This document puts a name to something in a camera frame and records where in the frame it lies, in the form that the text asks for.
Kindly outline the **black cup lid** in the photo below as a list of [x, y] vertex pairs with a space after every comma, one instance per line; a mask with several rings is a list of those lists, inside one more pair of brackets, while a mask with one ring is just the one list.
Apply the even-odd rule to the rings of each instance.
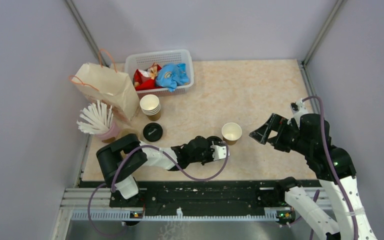
[[221, 142], [223, 142], [223, 140], [220, 138], [220, 137], [218, 137], [218, 136], [209, 136], [207, 139], [206, 139], [210, 144], [212, 144], [212, 145], [217, 145], [217, 144], [219, 144], [219, 143], [221, 143]]

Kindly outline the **brown paper coffee cup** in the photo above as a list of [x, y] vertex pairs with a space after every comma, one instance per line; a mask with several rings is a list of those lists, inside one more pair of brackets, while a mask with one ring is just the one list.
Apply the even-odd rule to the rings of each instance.
[[222, 139], [228, 145], [234, 145], [243, 134], [242, 128], [235, 122], [228, 122], [221, 128]]

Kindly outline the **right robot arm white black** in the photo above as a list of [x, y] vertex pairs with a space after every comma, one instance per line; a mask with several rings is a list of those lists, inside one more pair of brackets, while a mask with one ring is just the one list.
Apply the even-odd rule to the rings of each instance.
[[350, 154], [331, 143], [324, 112], [311, 113], [304, 98], [291, 103], [292, 118], [273, 113], [249, 136], [280, 152], [297, 152], [328, 196], [334, 217], [329, 216], [293, 177], [277, 181], [273, 200], [294, 208], [321, 240], [374, 240], [360, 198], [356, 169]]

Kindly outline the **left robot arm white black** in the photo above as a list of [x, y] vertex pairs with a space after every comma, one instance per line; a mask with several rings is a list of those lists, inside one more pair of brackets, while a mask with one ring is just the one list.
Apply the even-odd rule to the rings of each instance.
[[193, 181], [207, 182], [220, 175], [221, 171], [207, 178], [198, 178], [186, 173], [185, 169], [191, 164], [205, 165], [217, 161], [223, 161], [224, 168], [229, 156], [229, 146], [220, 139], [197, 136], [182, 145], [157, 147], [139, 140], [134, 133], [127, 134], [96, 152], [106, 186], [112, 193], [119, 193], [121, 200], [129, 207], [140, 202], [139, 186], [133, 177], [133, 173], [140, 167], [180, 171]]

